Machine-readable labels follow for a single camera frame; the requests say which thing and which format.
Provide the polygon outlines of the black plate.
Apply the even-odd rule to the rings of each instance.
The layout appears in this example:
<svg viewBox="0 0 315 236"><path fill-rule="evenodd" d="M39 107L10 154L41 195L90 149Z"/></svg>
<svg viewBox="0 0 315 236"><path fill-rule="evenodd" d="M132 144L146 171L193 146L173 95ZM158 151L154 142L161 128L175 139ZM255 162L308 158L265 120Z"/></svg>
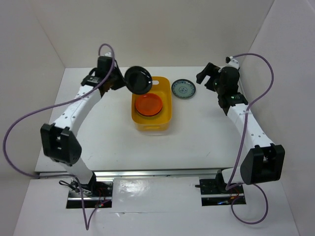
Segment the black plate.
<svg viewBox="0 0 315 236"><path fill-rule="evenodd" d="M126 87L133 94L143 95L148 93L153 85L151 74L141 66L132 66L125 73Z"/></svg>

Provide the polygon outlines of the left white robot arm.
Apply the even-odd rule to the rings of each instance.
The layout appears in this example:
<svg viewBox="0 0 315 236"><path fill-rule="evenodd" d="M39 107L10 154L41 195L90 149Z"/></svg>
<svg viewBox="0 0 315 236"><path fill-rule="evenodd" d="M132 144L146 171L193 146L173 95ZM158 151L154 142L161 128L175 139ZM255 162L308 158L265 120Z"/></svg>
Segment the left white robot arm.
<svg viewBox="0 0 315 236"><path fill-rule="evenodd" d="M52 124L44 124L40 129L44 155L74 175L73 186L86 196L95 194L101 184L81 158L82 147L76 138L78 131L104 94L109 89L116 90L123 86L122 73L112 54L99 56L97 66L81 82L75 101Z"/></svg>

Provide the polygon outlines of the blue patterned plate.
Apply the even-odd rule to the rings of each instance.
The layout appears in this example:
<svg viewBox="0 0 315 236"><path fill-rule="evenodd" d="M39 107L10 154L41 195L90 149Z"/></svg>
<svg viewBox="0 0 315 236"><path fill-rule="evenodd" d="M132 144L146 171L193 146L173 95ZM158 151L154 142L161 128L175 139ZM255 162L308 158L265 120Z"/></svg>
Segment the blue patterned plate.
<svg viewBox="0 0 315 236"><path fill-rule="evenodd" d="M172 93L179 99L190 99L196 93L196 86L187 79L178 79L171 86Z"/></svg>

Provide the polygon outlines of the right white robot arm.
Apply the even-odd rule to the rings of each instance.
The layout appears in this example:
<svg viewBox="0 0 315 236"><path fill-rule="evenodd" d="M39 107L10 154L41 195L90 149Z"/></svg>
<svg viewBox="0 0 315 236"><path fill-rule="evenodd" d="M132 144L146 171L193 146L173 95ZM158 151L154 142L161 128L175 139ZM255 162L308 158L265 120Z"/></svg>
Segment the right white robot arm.
<svg viewBox="0 0 315 236"><path fill-rule="evenodd" d="M285 149L268 138L252 114L248 101L238 91L238 62L233 59L223 67L208 63L196 75L196 82L202 83L206 76L210 77L205 84L206 89L217 93L219 106L241 135L238 155L230 177L227 177L228 170L219 172L219 178L215 180L216 190L225 193L241 184L279 180Z"/></svg>

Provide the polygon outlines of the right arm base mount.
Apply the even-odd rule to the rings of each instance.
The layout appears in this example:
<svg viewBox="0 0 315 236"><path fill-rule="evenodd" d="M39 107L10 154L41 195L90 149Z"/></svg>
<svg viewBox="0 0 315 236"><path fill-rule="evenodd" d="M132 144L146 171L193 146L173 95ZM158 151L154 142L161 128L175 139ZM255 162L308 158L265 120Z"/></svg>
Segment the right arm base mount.
<svg viewBox="0 0 315 236"><path fill-rule="evenodd" d="M246 198L241 186L226 190L215 179L200 179L194 186L200 191L202 206L228 206L235 200L236 205L245 205Z"/></svg>

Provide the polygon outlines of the orange plate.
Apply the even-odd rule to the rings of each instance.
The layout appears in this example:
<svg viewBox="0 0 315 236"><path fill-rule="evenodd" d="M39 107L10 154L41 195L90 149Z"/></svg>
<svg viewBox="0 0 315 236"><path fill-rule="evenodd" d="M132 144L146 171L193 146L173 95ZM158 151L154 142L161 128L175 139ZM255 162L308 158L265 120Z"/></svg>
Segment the orange plate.
<svg viewBox="0 0 315 236"><path fill-rule="evenodd" d="M146 117L153 117L162 110L163 102L158 95L147 93L135 100L135 108L139 114Z"/></svg>

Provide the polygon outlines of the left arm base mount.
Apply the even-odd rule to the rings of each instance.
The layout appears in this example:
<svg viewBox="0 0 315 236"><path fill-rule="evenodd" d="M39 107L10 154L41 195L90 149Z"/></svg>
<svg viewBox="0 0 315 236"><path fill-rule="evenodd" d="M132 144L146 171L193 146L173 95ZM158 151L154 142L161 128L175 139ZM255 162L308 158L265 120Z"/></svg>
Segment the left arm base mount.
<svg viewBox="0 0 315 236"><path fill-rule="evenodd" d="M78 184L75 181L70 183L60 180L59 185L66 186L69 189L66 208L67 209L81 209L81 192ZM98 182L96 189L91 193L83 189L83 200L85 208L111 208L113 181Z"/></svg>

